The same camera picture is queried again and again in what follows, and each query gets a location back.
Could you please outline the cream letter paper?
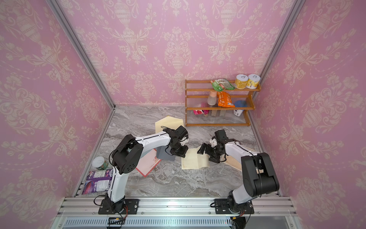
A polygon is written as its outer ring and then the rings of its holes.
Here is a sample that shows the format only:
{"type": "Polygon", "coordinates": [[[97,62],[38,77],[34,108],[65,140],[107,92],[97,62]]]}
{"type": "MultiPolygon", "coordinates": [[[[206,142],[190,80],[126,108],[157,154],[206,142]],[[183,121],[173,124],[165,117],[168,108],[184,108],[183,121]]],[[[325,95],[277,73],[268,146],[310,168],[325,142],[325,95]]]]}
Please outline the cream letter paper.
{"type": "Polygon", "coordinates": [[[187,169],[201,169],[209,167],[209,157],[207,154],[198,154],[200,147],[190,148],[181,158],[182,170],[187,169]]]}

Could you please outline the grey envelope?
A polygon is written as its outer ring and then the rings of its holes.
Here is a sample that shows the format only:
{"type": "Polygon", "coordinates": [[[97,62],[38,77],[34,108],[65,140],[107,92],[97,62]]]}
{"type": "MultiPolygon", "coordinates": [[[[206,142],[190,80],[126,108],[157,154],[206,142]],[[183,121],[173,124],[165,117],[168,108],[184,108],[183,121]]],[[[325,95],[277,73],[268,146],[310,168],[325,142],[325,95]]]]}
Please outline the grey envelope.
{"type": "Polygon", "coordinates": [[[176,156],[173,155],[170,150],[170,146],[158,147],[156,149],[156,157],[160,160],[175,161],[176,156]]]}

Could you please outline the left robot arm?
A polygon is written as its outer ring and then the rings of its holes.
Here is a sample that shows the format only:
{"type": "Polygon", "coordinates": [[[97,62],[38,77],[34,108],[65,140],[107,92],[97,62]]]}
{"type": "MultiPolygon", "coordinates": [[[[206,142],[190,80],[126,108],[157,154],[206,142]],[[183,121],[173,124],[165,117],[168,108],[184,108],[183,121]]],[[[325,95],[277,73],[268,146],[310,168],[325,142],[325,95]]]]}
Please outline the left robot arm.
{"type": "Polygon", "coordinates": [[[118,147],[111,153],[113,177],[105,199],[111,204],[121,202],[125,198],[125,188],[129,173],[138,165],[140,159],[153,149],[169,150],[170,156],[184,158],[188,146],[189,135],[185,127],[177,129],[163,127],[157,134],[135,137],[126,135],[118,147]]]}

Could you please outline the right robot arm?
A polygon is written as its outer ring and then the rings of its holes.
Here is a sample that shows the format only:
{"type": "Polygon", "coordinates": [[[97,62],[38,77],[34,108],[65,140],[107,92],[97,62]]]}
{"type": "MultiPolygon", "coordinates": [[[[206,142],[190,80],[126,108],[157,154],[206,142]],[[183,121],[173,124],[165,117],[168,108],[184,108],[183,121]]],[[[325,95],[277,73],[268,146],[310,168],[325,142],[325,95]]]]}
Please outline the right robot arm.
{"type": "Polygon", "coordinates": [[[280,189],[270,156],[245,147],[236,139],[229,139],[223,129],[216,131],[209,144],[203,143],[197,153],[208,155],[209,161],[216,164],[222,162],[221,156],[230,156],[240,163],[243,184],[230,191],[227,197],[232,212],[244,211],[251,200],[280,189]]]}

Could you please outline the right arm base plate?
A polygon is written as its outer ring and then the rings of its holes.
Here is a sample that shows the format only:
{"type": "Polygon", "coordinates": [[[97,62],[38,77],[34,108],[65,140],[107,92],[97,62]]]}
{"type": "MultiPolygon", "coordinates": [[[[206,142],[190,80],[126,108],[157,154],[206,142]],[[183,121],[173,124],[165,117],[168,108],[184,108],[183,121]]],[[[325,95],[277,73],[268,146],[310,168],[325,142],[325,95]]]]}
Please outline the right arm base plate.
{"type": "Polygon", "coordinates": [[[216,198],[213,203],[210,204],[210,207],[214,208],[216,214],[238,214],[239,216],[254,214],[254,208],[251,201],[237,204],[230,198],[216,198]]]}

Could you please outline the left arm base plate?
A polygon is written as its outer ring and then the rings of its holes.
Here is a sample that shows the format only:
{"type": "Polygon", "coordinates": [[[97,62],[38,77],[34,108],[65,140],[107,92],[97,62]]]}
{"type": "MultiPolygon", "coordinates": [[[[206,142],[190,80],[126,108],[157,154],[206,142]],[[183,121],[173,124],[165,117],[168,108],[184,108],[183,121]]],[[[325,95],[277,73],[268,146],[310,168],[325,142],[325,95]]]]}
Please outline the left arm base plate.
{"type": "Polygon", "coordinates": [[[136,215],[139,208],[139,199],[123,198],[117,202],[104,198],[98,210],[99,215],[136,215]]]}

